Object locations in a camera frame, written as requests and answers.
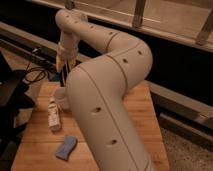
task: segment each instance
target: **floor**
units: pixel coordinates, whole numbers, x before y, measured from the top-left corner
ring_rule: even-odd
[[[8,63],[15,69],[25,69],[28,61],[4,49]],[[32,84],[27,94],[34,100],[43,81]],[[31,110],[22,110],[17,124],[29,119]],[[162,112],[159,124],[167,150],[171,171],[212,171],[213,170],[213,137],[205,131],[198,130],[185,121]],[[0,171],[9,171],[17,147],[10,143],[0,157]]]

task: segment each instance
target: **wooden table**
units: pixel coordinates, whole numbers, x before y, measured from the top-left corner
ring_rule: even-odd
[[[45,82],[36,107],[24,132],[12,165],[12,171],[98,171],[96,162],[71,113],[61,113],[62,129],[52,133],[48,128],[47,106],[58,83]],[[168,159],[147,83],[144,81],[125,97],[124,104],[158,170],[169,170]],[[65,135],[74,135],[79,143],[68,162],[55,157]]]

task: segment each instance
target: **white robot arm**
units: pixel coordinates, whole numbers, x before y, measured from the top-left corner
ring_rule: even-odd
[[[100,170],[155,170],[122,103],[126,91],[151,69],[149,47],[126,33],[88,23],[75,10],[60,10],[56,23],[60,58],[72,56],[78,37],[103,54],[75,67],[66,81],[71,111]]]

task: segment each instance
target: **wire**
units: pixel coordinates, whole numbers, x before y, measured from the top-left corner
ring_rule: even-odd
[[[46,77],[50,79],[50,74],[56,73],[52,66],[46,64],[47,63],[46,60],[40,61],[42,66],[30,68],[30,64],[32,63],[32,58],[36,57],[40,51],[41,51],[41,48],[38,47],[33,49],[30,54],[29,63],[25,69],[26,71],[25,81],[27,82],[28,85],[41,81],[42,79]],[[32,74],[33,72],[37,72],[38,74],[33,79],[30,79],[29,74]]]

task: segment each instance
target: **white bottle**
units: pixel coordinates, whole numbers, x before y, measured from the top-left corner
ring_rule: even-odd
[[[48,106],[48,124],[51,131],[58,131],[61,129],[59,110],[54,98],[50,99]]]

